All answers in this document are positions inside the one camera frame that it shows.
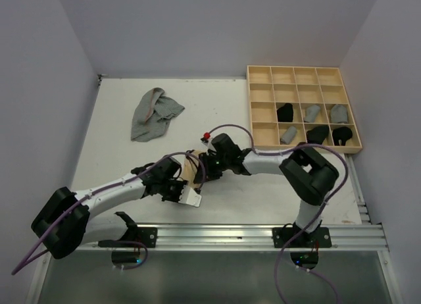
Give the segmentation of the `beige underwear with navy trim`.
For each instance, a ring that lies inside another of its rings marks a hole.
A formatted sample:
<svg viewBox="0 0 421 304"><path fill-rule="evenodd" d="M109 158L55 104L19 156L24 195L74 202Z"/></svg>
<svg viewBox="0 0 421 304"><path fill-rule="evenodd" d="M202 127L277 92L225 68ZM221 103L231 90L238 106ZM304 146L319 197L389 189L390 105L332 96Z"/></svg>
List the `beige underwear with navy trim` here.
<svg viewBox="0 0 421 304"><path fill-rule="evenodd" d="M197 172L202 172L199 161L195 158L185 156L184 167L182 169L181 178L187 181L188 186L198 190L201 185L202 178L199 177L199 181L195 182L195 176Z"/></svg>

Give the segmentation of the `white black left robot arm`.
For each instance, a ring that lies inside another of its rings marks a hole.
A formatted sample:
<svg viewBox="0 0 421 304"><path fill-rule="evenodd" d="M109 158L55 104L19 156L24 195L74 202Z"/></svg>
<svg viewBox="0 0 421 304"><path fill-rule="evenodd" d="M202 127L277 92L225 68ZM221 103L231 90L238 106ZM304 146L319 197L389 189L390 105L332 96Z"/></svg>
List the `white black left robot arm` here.
<svg viewBox="0 0 421 304"><path fill-rule="evenodd" d="M35 217L31 229L55 259L94 241L101 247L134 246L141 237L136 222L126 212L110 217L104 212L156 194L177 203L187 184L175 177L181 168L177 160L167 157L157 164L134 168L103 186L81 191L60 188Z"/></svg>

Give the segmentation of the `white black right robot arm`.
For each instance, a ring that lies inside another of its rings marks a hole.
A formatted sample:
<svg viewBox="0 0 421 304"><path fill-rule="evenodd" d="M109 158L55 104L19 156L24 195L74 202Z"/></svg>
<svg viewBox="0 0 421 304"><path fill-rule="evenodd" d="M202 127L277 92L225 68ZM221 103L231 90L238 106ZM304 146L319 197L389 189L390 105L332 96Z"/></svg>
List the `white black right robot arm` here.
<svg viewBox="0 0 421 304"><path fill-rule="evenodd" d="M244 176L284 176L301 200L293 223L296 226L293 230L295 243L305 247L316 239L316 231L321 225L320 207L333 190L339 172L314 148L271 155L268 151L255 153L251 148L240 149L237 145L216 146L214 150L201 153L199 159L205 171L197 169L195 184L200 184L202 180L217 180L226 170Z"/></svg>

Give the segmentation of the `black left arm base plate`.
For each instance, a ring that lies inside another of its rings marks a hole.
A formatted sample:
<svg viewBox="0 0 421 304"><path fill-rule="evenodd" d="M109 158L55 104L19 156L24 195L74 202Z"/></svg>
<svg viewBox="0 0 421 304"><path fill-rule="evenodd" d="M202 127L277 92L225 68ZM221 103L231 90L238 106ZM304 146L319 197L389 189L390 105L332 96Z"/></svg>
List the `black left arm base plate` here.
<svg viewBox="0 0 421 304"><path fill-rule="evenodd" d="M119 240L103 240L98 242L99 247L135 247L141 243L146 248L155 248L158 237L156 227L137 227L129 229Z"/></svg>

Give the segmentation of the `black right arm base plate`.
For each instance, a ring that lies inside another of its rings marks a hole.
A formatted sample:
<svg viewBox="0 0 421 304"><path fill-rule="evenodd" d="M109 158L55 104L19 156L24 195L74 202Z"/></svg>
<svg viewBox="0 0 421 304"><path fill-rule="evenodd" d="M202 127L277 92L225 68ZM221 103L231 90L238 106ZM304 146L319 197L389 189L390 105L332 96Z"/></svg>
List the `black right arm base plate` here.
<svg viewBox="0 0 421 304"><path fill-rule="evenodd" d="M282 248L297 232L293 226L275 227L272 229L272 240L275 248ZM332 241L327 227L319 227L312 233L303 232L299 237L291 241L289 248L331 248Z"/></svg>

